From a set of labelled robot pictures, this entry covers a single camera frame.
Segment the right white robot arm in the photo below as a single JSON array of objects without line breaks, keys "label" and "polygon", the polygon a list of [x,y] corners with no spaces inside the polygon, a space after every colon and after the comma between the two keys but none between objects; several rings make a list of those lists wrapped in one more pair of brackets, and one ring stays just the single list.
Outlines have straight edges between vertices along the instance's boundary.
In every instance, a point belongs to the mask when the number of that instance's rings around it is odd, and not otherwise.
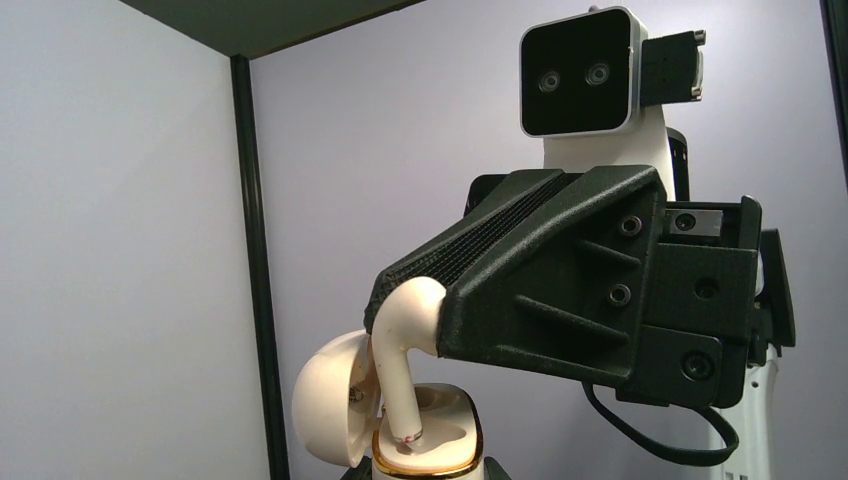
[{"label": "right white robot arm", "polygon": [[780,235],[760,204],[694,202],[668,133],[675,200],[645,166],[486,174],[463,218],[385,268],[365,309],[421,314],[439,357],[580,382],[644,450],[716,478],[773,475],[778,359],[796,343]]}]

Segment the white square charging case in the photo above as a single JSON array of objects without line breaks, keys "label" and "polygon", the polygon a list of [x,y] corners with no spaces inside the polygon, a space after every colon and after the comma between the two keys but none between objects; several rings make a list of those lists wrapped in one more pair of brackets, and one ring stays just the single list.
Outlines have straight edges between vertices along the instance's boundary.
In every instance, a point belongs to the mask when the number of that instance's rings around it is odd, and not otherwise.
[{"label": "white square charging case", "polygon": [[305,363],[292,396],[299,442],[315,458],[345,467],[351,479],[485,479],[484,437],[474,401],[461,388],[418,383],[422,428],[395,435],[369,335],[343,334]]}]

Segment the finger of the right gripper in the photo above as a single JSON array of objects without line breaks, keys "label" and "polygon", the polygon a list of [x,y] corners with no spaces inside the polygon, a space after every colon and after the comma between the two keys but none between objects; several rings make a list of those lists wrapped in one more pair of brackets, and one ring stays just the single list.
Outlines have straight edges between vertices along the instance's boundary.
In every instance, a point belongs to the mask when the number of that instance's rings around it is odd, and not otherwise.
[{"label": "finger of the right gripper", "polygon": [[428,277],[444,287],[453,285],[506,234],[578,177],[562,170],[517,170],[474,179],[463,218],[378,274],[364,311],[365,329],[372,330],[379,308],[402,283]]}]

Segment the white stem earbud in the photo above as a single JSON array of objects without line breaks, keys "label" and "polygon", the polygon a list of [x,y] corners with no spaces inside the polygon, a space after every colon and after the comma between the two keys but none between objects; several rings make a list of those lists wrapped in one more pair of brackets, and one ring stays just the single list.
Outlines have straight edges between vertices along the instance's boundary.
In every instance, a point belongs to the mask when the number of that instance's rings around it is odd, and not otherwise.
[{"label": "white stem earbud", "polygon": [[416,277],[395,288],[375,316],[371,345],[393,439],[414,445],[423,424],[408,361],[408,351],[437,354],[437,329],[446,288],[429,277]]}]

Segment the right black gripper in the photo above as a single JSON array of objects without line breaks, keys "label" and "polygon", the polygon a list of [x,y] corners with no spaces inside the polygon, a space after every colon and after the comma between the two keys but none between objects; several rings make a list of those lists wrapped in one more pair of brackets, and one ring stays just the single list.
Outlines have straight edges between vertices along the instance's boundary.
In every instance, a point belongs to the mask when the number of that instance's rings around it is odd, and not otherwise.
[{"label": "right black gripper", "polygon": [[648,166],[550,170],[538,207],[449,287],[440,357],[729,407],[754,334],[761,209],[668,202]]}]

